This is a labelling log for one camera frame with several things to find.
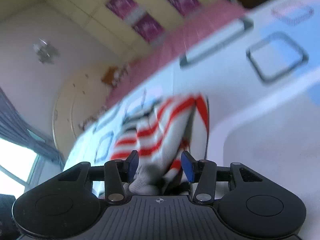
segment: metal screw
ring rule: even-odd
[[[121,194],[118,194],[118,193],[114,193],[114,194],[111,194],[108,196],[108,199],[113,202],[121,201],[121,200],[123,200],[123,198],[124,198],[124,196]]]
[[[205,202],[205,201],[209,201],[211,199],[211,196],[206,193],[201,193],[196,196],[196,199],[201,202]]]

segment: curtain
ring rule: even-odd
[[[63,168],[64,162],[59,151],[46,142],[34,139],[27,126],[0,88],[0,137],[17,145],[27,147]]]

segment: wall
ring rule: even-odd
[[[49,161],[45,161],[38,185],[51,179],[52,177],[58,175],[61,172],[60,167],[54,163]]]
[[[74,72],[95,62],[119,63],[105,46],[46,4],[37,4],[0,23],[0,86],[31,126],[52,138],[56,94]],[[60,53],[42,65],[33,51],[38,38]]]

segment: crosshair logo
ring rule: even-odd
[[[165,201],[163,198],[157,198],[156,201],[160,204],[162,203],[163,201]]]

